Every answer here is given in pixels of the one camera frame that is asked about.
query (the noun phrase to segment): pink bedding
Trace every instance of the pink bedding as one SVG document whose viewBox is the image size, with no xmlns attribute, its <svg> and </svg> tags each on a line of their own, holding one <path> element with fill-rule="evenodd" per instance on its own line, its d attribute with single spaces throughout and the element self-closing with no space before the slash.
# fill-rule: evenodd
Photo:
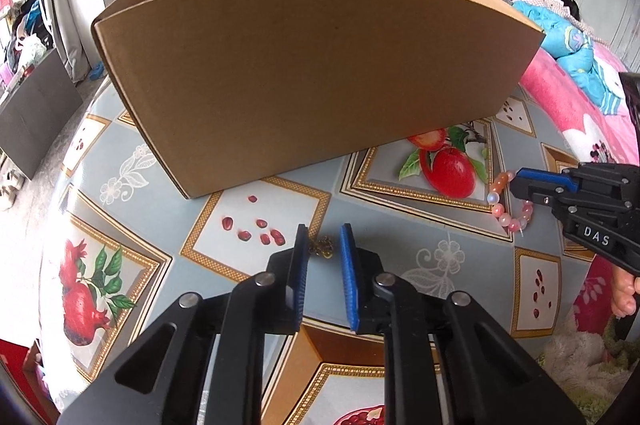
<svg viewBox="0 0 640 425">
<path fill-rule="evenodd" d="M 626 71 L 609 50 L 594 43 L 596 57 Z M 525 71 L 520 85 L 544 109 L 562 132 L 580 161 L 606 161 L 639 164 L 636 129 L 625 102 L 617 115 L 603 115 L 542 48 Z"/>
</svg>

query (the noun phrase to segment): floor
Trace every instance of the floor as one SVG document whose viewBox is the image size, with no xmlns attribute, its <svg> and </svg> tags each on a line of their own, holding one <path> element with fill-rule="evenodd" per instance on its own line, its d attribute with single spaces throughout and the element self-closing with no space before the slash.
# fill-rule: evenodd
<svg viewBox="0 0 640 425">
<path fill-rule="evenodd" d="M 60 132 L 32 181 L 26 181 L 14 206 L 0 212 L 0 339 L 33 344 L 38 335 L 38 272 L 44 225 L 60 164 L 87 106 L 102 83 L 78 84 L 83 103 Z M 4 172 L 9 160 L 2 165 Z"/>
</svg>

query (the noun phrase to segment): screw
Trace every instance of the screw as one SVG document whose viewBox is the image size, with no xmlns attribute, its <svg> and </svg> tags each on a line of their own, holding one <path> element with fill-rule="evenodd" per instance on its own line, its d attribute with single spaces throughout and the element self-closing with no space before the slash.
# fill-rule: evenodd
<svg viewBox="0 0 640 425">
<path fill-rule="evenodd" d="M 264 271 L 255 276 L 255 283 L 258 286 L 271 286 L 276 282 L 276 275 L 270 271 Z"/>
<path fill-rule="evenodd" d="M 466 291 L 454 291 L 451 294 L 451 302 L 456 306 L 469 306 L 471 297 Z"/>
<path fill-rule="evenodd" d="M 180 305 L 181 308 L 193 308 L 198 303 L 199 298 L 200 297 L 198 297 L 197 293 L 193 293 L 193 292 L 184 293 L 180 296 L 180 299 L 178 300 L 178 304 Z"/>
<path fill-rule="evenodd" d="M 376 282 L 380 284 L 380 286 L 393 286 L 396 283 L 396 276 L 389 272 L 382 272 L 376 275 Z"/>
</svg>

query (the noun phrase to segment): white curtain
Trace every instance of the white curtain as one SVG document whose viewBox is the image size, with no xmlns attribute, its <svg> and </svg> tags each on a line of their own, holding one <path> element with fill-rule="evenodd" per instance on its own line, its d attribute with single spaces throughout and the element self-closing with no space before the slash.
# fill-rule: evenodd
<svg viewBox="0 0 640 425">
<path fill-rule="evenodd" d="M 53 36 L 66 72 L 74 82 L 84 79 L 91 66 L 87 59 L 68 0 L 40 0 L 42 18 Z"/>
</svg>

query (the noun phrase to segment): shoe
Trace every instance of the shoe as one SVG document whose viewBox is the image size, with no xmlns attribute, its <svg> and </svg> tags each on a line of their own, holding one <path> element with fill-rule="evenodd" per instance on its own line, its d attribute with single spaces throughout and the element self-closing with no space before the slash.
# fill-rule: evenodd
<svg viewBox="0 0 640 425">
<path fill-rule="evenodd" d="M 2 186 L 20 190 L 24 185 L 24 176 L 17 170 L 11 169 L 4 174 Z"/>
<path fill-rule="evenodd" d="M 0 211 L 5 211 L 14 206 L 15 192 L 6 187 L 0 187 Z"/>
</svg>

